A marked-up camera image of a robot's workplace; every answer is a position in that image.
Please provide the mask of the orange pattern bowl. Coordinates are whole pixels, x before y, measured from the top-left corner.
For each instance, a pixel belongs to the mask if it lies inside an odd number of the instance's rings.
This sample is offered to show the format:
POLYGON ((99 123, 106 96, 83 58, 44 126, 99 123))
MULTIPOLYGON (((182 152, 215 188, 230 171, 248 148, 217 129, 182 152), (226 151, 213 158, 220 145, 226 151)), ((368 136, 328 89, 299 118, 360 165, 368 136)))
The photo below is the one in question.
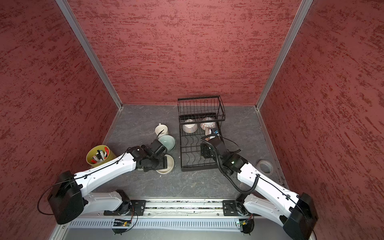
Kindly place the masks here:
POLYGON ((206 128, 205 129, 205 136, 206 136, 205 140, 206 141, 209 141, 212 138, 211 134, 212 134, 212 129, 206 128))

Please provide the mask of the teal line pattern bowl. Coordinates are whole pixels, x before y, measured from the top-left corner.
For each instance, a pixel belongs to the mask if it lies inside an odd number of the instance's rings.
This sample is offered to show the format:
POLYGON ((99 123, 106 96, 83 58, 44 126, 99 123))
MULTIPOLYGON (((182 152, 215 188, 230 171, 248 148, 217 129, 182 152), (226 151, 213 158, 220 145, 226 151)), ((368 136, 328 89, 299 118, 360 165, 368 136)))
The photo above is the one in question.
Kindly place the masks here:
POLYGON ((176 148, 176 139, 170 135, 161 136, 158 140, 167 149, 168 154, 176 148))

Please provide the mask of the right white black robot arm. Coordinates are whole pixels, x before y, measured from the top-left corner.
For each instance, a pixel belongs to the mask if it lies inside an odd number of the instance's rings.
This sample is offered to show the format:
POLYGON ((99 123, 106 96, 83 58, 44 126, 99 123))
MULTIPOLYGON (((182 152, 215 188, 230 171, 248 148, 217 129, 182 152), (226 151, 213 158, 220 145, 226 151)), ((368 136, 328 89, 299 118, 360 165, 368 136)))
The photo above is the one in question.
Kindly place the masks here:
POLYGON ((319 217, 310 195, 299 195, 277 184, 237 151, 229 151, 222 137, 211 134, 201 140, 202 154, 212 157, 220 173, 245 196, 241 203, 248 213, 275 222, 293 240, 317 239, 319 217))

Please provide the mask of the blue triangle pattern bowl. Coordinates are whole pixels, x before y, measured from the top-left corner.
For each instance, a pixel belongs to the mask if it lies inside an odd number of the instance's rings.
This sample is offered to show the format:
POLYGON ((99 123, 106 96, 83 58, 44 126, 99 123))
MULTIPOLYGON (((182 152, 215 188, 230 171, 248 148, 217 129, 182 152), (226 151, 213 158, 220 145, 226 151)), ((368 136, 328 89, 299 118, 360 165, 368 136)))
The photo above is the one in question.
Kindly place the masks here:
POLYGON ((202 130, 211 130, 217 127, 216 122, 214 121, 215 119, 212 117, 206 117, 203 119, 203 122, 200 124, 200 127, 202 130))

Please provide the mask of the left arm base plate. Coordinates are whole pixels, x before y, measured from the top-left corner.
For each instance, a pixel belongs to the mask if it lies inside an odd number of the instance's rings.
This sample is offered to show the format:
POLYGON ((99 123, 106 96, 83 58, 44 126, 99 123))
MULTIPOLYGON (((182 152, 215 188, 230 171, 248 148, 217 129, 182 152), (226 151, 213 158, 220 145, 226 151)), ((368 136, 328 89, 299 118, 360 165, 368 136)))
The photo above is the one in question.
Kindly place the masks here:
POLYGON ((146 208, 146 200, 123 201, 115 211, 104 211, 104 216, 142 216, 146 208))

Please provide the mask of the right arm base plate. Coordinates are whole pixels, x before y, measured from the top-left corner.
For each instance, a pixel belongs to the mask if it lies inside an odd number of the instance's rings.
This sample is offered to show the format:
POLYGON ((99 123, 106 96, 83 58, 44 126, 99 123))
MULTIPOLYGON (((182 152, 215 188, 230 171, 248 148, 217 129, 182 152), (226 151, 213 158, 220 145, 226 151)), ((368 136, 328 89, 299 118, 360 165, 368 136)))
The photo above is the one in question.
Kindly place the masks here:
POLYGON ((249 212, 241 202, 236 200, 223 200, 224 216, 248 216, 249 212))

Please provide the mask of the pink striped bowl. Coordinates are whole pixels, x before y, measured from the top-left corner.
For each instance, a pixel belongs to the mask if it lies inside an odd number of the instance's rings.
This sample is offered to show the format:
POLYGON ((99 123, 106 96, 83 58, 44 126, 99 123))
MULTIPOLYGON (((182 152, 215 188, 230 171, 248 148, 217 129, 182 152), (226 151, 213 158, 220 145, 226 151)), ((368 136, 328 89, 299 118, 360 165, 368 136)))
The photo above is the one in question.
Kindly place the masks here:
POLYGON ((185 124, 182 126, 182 129, 187 134, 195 133, 198 130, 198 124, 193 123, 192 119, 185 121, 185 124))

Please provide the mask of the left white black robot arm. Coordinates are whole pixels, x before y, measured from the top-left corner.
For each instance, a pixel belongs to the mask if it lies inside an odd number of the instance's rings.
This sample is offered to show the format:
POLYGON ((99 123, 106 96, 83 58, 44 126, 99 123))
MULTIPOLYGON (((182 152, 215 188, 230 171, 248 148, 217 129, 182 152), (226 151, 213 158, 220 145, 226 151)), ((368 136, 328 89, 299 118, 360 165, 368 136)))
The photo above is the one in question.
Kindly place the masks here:
POLYGON ((131 200, 122 190, 94 194, 101 185, 136 169, 143 171, 163 170, 168 167, 167 148, 162 144, 128 148, 121 156, 87 171, 72 174, 66 171, 46 193, 52 216, 59 225, 67 224, 85 213, 115 212, 127 214, 131 200))

